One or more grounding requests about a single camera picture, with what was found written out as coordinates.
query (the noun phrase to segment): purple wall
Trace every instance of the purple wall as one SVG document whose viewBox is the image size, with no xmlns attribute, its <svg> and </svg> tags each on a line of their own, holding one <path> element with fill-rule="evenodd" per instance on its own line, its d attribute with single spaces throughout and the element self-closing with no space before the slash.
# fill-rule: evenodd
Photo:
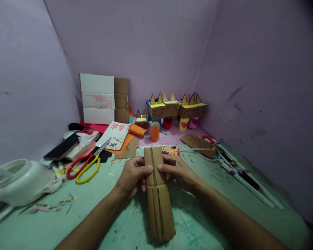
<svg viewBox="0 0 313 250">
<path fill-rule="evenodd" d="M 195 90 L 202 127 L 313 223 L 313 13 L 299 2 L 222 0 Z"/>
<path fill-rule="evenodd" d="M 77 93 L 44 2 L 0 0 L 0 165 L 58 144 Z"/>
<path fill-rule="evenodd" d="M 78 85 L 78 74 L 130 78 L 129 104 L 192 90 L 218 0 L 45 0 Z"/>
</svg>

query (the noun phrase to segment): scissor blade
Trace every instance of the scissor blade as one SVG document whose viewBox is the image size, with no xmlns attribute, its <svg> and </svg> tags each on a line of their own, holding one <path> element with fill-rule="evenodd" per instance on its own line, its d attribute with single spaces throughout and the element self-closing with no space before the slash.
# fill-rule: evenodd
<svg viewBox="0 0 313 250">
<path fill-rule="evenodd" d="M 94 155 L 99 155 L 102 150 L 104 150 L 104 148 L 107 146 L 107 144 L 110 142 L 111 137 L 103 144 L 101 145 L 101 147 L 99 147 L 99 149 L 94 153 Z"/>
</svg>

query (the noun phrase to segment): heart sticker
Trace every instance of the heart sticker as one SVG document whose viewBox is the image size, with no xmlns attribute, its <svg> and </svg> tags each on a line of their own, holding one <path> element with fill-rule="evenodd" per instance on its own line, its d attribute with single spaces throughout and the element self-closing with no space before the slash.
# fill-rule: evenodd
<svg viewBox="0 0 313 250">
<path fill-rule="evenodd" d="M 193 124 L 193 125 L 195 125 L 195 126 L 196 126 L 196 125 L 197 125 L 197 123 L 198 123 L 198 120 L 197 120 L 197 119 L 192 119 L 192 120 L 191 120 L 191 122 L 192 122 L 192 124 Z"/>
<path fill-rule="evenodd" d="M 166 123 L 167 123 L 167 124 L 171 124 L 171 121 L 173 120 L 172 117 L 171 117 L 171 118 L 167 118 L 167 117 L 166 117 L 165 119 L 166 119 Z"/>
<path fill-rule="evenodd" d="M 182 125 L 182 127 L 186 128 L 188 126 L 188 123 L 189 122 L 187 122 L 187 123 L 182 122 L 181 125 Z"/>
</svg>

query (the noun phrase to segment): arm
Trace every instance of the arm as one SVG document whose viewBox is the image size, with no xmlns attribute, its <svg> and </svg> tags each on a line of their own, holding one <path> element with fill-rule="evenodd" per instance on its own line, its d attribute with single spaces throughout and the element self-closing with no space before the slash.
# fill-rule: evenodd
<svg viewBox="0 0 313 250">
<path fill-rule="evenodd" d="M 125 162 L 123 171 L 113 190 L 87 215 L 87 217 L 55 248 L 94 249 L 102 242 L 112 223 L 121 212 L 123 204 L 138 190 L 146 191 L 145 176 L 152 173 L 152 166 L 143 166 L 138 156 Z"/>
<path fill-rule="evenodd" d="M 204 182 L 179 156 L 164 155 L 158 170 L 176 178 L 192 193 L 235 249 L 288 249 L 280 240 L 250 218 L 226 197 Z"/>
</svg>

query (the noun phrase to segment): green tabletop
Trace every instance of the green tabletop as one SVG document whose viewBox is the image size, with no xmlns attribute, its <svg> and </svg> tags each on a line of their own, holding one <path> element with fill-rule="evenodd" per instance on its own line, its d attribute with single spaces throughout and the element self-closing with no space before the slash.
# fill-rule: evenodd
<svg viewBox="0 0 313 250">
<path fill-rule="evenodd" d="M 143 156 L 143 148 L 137 155 Z M 291 249 L 304 249 L 309 241 L 309 231 L 301 216 L 289 202 L 272 188 L 255 170 L 251 173 L 275 196 L 285 210 L 269 208 L 247 190 L 241 183 L 220 167 L 220 163 L 204 160 L 195 152 L 181 156 L 207 183 L 225 195 L 242 211 L 264 226 Z M 57 212 L 41 212 L 19 215 L 24 208 L 15 209 L 0 225 L 0 249 L 53 249 L 68 235 L 102 200 L 117 182 L 126 159 L 101 163 L 99 173 L 86 184 L 77 185 L 67 181 L 55 193 L 46 196 L 40 203 L 55 206 L 69 199 L 76 200 L 62 206 Z M 242 157 L 239 161 L 252 169 Z M 176 235 L 168 243 L 156 244 L 148 237 L 146 194 L 138 192 L 116 219 L 104 238 L 101 249 L 230 249 L 230 244 L 213 222 L 202 211 L 200 204 L 175 183 L 169 184 Z"/>
</svg>

